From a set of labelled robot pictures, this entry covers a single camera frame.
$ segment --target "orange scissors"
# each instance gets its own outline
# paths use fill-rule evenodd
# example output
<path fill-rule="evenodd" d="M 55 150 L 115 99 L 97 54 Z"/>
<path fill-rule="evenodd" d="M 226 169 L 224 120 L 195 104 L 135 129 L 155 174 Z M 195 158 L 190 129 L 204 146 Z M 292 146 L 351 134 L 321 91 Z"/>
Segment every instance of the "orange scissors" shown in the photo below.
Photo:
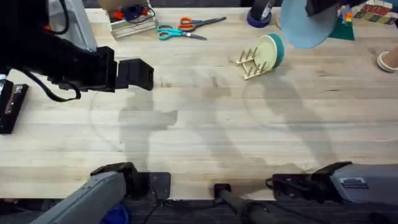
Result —
<path fill-rule="evenodd" d="M 178 26 L 178 29 L 184 32 L 193 32 L 195 31 L 198 27 L 208 25 L 208 24 L 213 24 L 219 21 L 226 20 L 226 17 L 221 17 L 221 18 L 214 18 L 214 19 L 208 19 L 205 21 L 200 21 L 200 20 L 193 20 L 188 17 L 183 17 L 180 20 L 181 25 Z"/>

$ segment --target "yellow plate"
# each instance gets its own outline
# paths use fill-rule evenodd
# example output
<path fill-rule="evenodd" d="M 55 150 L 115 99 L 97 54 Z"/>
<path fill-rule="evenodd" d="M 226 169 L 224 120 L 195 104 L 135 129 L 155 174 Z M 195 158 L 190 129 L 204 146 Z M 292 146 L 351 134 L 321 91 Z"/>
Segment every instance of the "yellow plate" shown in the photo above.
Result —
<path fill-rule="evenodd" d="M 274 39 L 268 35 L 263 35 L 257 40 L 255 47 L 257 47 L 257 52 L 254 56 L 256 66 L 267 62 L 264 71 L 267 72 L 271 70 L 277 58 L 277 46 Z"/>

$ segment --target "cable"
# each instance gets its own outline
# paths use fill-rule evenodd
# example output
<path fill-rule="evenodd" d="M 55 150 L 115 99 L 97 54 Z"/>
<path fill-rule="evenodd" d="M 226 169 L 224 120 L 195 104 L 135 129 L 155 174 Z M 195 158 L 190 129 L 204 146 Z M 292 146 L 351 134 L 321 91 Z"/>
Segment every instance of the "cable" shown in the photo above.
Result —
<path fill-rule="evenodd" d="M 267 187 L 268 187 L 269 189 L 273 190 L 273 189 L 274 189 L 274 186 L 271 185 L 271 184 L 269 184 L 270 181 L 273 181 L 272 178 L 268 178 L 268 179 L 266 180 L 266 185 L 267 185 Z"/>
<path fill-rule="evenodd" d="M 68 32 L 69 26 L 70 26 L 67 4 L 65 3 L 65 0 L 60 0 L 60 3 L 62 6 L 62 9 L 63 9 L 63 15 L 65 16 L 65 28 L 61 31 L 47 30 L 47 31 L 49 31 L 53 34 L 57 34 L 57 35 L 66 34 Z"/>
<path fill-rule="evenodd" d="M 38 84 L 44 90 L 45 94 L 53 101 L 63 103 L 63 102 L 71 101 L 71 100 L 79 100 L 81 98 L 80 90 L 74 84 L 72 84 L 68 81 L 64 80 L 64 81 L 62 81 L 62 83 L 67 84 L 70 88 L 72 88 L 76 93 L 76 97 L 70 98 L 70 99 L 64 99 L 64 98 L 61 98 L 61 97 L 57 96 L 56 94 L 54 94 L 46 85 L 44 85 L 44 83 L 39 78 L 37 78 L 30 71 L 23 69 L 23 68 L 15 68 L 15 69 L 24 73 L 27 77 L 29 77 L 31 80 L 33 80 L 33 82 L 36 82 L 36 84 Z"/>
<path fill-rule="evenodd" d="M 139 21 L 139 22 L 133 22 L 133 21 L 129 21 L 129 20 L 126 20 L 126 21 L 128 21 L 129 23 L 131 23 L 131 24 L 140 24 L 140 23 L 142 23 L 142 22 L 145 22 L 145 21 L 147 21 L 148 19 L 150 19 L 150 18 L 153 18 L 153 17 L 155 17 L 156 16 L 156 13 L 155 13 L 155 11 L 151 8 L 151 7 L 149 7 L 149 6 L 147 6 L 148 7 L 148 9 L 153 13 L 153 15 L 152 16 L 150 16 L 150 17 L 147 17 L 147 18 L 145 18 L 144 20 L 142 20 L 142 21 Z"/>
<path fill-rule="evenodd" d="M 146 218 L 144 219 L 144 221 L 142 222 L 142 224 L 146 224 L 150 218 L 150 216 L 152 215 L 152 213 L 154 213 L 156 211 L 156 209 L 159 207 L 159 204 L 155 205 L 153 207 L 153 209 L 148 213 L 148 215 L 146 216 Z"/>
<path fill-rule="evenodd" d="M 283 207 L 281 205 L 278 205 L 277 203 L 273 203 L 273 202 L 267 202 L 267 203 L 269 203 L 269 204 L 271 204 L 271 205 L 273 205 L 275 207 L 278 207 L 278 208 L 282 209 L 285 212 L 293 213 L 293 214 L 295 214 L 297 216 L 300 216 L 302 218 L 306 218 L 307 220 L 311 220 L 311 221 L 314 221 L 314 222 L 317 222 L 317 223 L 321 223 L 321 224 L 330 224 L 329 222 L 326 222 L 326 221 L 323 221 L 323 220 L 320 220 L 320 219 L 317 219 L 317 218 L 313 218 L 313 217 L 310 217 L 308 215 L 304 215 L 304 214 L 302 214 L 300 212 L 297 212 L 297 211 L 289 209 L 289 208 L 285 208 L 285 207 Z"/>

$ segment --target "scissors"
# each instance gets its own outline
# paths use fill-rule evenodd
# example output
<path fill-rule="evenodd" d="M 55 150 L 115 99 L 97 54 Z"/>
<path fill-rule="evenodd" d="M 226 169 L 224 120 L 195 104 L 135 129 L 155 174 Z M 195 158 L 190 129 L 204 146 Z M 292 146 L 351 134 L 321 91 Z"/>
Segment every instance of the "scissors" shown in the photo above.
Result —
<path fill-rule="evenodd" d="M 157 34 L 159 40 L 168 40 L 171 37 L 189 37 L 198 40 L 207 40 L 205 37 L 174 29 L 170 25 L 160 25 L 156 29 L 159 32 Z"/>
<path fill-rule="evenodd" d="M 199 20 L 193 20 L 188 17 L 183 17 L 180 20 L 181 25 L 178 26 L 179 30 L 185 31 L 185 32 L 193 32 L 196 30 L 198 27 L 208 25 L 208 24 L 213 24 L 219 21 L 226 20 L 226 17 L 220 17 L 220 18 L 214 18 L 214 19 L 208 19 L 205 21 L 199 21 Z"/>

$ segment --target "gray robot arm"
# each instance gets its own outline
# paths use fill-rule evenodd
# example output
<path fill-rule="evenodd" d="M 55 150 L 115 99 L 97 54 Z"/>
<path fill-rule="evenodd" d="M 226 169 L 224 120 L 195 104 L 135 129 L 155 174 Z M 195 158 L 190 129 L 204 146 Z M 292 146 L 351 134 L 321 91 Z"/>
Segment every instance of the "gray robot arm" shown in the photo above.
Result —
<path fill-rule="evenodd" d="M 31 224 L 98 224 L 125 195 L 123 173 L 96 174 Z"/>

